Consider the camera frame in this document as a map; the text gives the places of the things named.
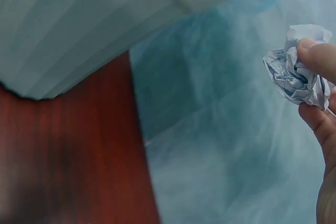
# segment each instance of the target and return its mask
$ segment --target reddish-brown wood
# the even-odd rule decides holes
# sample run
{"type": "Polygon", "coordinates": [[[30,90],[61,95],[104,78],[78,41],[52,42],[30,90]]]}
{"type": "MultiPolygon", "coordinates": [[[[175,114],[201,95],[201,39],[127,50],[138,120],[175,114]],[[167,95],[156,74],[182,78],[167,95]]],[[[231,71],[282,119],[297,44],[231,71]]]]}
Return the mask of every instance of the reddish-brown wood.
{"type": "Polygon", "coordinates": [[[128,54],[51,101],[0,89],[0,224],[157,224],[128,54]]]}

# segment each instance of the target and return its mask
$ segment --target light blue fabric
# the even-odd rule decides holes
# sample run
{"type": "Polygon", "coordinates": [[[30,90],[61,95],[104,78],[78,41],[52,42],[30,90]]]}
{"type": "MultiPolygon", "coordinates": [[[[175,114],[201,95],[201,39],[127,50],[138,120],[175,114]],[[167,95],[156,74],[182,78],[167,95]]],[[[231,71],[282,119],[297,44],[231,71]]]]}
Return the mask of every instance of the light blue fabric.
{"type": "Polygon", "coordinates": [[[336,0],[230,3],[131,51],[134,89],[164,224],[315,223],[323,157],[262,58],[289,25],[336,34],[336,0]]]}

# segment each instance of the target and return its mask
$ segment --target finger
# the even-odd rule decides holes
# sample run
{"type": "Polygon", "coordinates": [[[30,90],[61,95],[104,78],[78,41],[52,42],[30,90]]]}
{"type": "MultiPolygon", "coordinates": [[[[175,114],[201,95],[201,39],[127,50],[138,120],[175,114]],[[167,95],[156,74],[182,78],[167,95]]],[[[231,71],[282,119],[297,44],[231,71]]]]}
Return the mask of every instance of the finger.
{"type": "Polygon", "coordinates": [[[329,109],[336,114],[336,93],[333,91],[329,98],[329,109]]]}
{"type": "Polygon", "coordinates": [[[299,114],[314,131],[321,146],[327,142],[336,143],[336,126],[322,110],[302,103],[299,107],[299,114]]]}
{"type": "Polygon", "coordinates": [[[336,84],[336,46],[318,44],[311,39],[303,39],[298,45],[298,57],[304,65],[336,84]]]}

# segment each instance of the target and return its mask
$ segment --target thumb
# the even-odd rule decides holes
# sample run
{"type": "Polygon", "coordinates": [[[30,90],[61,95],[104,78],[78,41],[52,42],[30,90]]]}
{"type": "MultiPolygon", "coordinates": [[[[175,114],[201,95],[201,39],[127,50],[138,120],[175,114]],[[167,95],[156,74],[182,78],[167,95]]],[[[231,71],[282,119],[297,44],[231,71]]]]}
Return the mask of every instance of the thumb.
{"type": "Polygon", "coordinates": [[[316,44],[311,39],[303,39],[297,51],[299,59],[309,70],[336,84],[335,45],[316,44]]]}

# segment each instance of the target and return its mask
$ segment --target white pleated object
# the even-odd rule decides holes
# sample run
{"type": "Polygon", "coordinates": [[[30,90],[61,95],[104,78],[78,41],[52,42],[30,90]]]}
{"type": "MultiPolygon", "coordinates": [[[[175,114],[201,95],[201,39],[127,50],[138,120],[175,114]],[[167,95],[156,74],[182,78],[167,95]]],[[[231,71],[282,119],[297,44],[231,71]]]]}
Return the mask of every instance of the white pleated object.
{"type": "Polygon", "coordinates": [[[63,93],[148,33],[224,0],[0,0],[0,81],[63,93]]]}

